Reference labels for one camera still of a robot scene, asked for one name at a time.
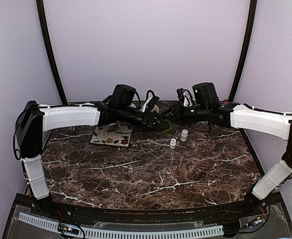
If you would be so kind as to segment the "white pill bottle orange label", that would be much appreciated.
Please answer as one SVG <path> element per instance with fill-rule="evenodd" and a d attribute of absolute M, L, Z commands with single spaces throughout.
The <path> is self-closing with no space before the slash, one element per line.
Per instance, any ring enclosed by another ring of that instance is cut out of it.
<path fill-rule="evenodd" d="M 185 142 L 187 140 L 188 134 L 189 134 L 188 130 L 183 129 L 181 131 L 180 141 Z"/>

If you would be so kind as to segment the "green weekly pill organizer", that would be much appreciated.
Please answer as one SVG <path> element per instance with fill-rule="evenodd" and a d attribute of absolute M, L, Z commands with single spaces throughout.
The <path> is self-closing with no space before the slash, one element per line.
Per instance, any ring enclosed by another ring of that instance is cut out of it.
<path fill-rule="evenodd" d="M 162 133 L 169 133 L 173 130 L 173 124 L 167 120 L 165 127 L 162 129 Z"/>

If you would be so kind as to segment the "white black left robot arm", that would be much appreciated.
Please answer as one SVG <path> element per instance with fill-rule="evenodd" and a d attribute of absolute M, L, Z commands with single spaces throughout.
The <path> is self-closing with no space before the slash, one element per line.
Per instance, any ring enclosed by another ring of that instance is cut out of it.
<path fill-rule="evenodd" d="M 118 84 L 112 95 L 101 102 L 67 105 L 40 105 L 29 101 L 18 116 L 13 130 L 13 153 L 22 162 L 25 179 L 35 199 L 37 209 L 53 217 L 57 207 L 49 199 L 42 164 L 43 133 L 74 126 L 107 126 L 117 122 L 132 125 L 137 131 L 162 131 L 169 124 L 154 111 L 159 97 L 153 95 L 144 105 L 134 108 L 132 101 L 138 93 L 134 87 Z"/>

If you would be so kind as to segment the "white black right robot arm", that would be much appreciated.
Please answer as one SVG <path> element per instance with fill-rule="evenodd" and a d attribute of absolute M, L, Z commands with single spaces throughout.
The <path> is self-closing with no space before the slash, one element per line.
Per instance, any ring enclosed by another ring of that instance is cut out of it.
<path fill-rule="evenodd" d="M 251 216 L 259 209 L 260 200 L 292 178 L 292 113 L 258 109 L 248 104 L 221 102 L 213 83 L 196 84 L 193 92 L 185 95 L 185 89 L 178 89 L 180 101 L 162 112 L 162 117 L 179 125 L 190 126 L 206 121 L 227 128 L 248 129 L 288 142 L 280 160 L 253 186 L 251 196 L 241 204 L 242 214 Z"/>

